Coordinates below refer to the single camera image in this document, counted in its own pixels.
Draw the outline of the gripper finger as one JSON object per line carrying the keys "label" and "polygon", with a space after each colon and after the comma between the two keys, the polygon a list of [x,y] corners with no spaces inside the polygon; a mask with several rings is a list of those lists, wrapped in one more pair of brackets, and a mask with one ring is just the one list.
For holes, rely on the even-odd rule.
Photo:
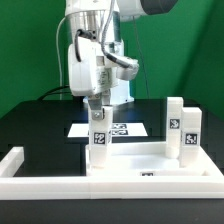
{"label": "gripper finger", "polygon": [[88,106],[93,120],[104,119],[104,107],[110,104],[110,96],[106,93],[98,93],[88,97]]}

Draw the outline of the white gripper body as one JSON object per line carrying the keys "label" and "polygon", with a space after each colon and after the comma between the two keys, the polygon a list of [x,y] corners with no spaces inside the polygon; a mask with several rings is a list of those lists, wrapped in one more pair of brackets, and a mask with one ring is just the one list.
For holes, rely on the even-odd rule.
{"label": "white gripper body", "polygon": [[77,37],[68,48],[69,86],[74,96],[91,96],[117,85],[116,68],[106,62],[100,44]]}

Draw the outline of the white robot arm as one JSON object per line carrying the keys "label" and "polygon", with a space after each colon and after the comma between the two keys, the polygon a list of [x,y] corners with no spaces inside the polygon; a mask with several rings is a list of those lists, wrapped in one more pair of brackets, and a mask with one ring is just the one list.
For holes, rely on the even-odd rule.
{"label": "white robot arm", "polygon": [[121,80],[134,79],[136,59],[126,57],[120,23],[145,15],[165,14],[178,0],[66,0],[65,19],[70,90],[84,96],[94,120],[105,117],[110,90]]}

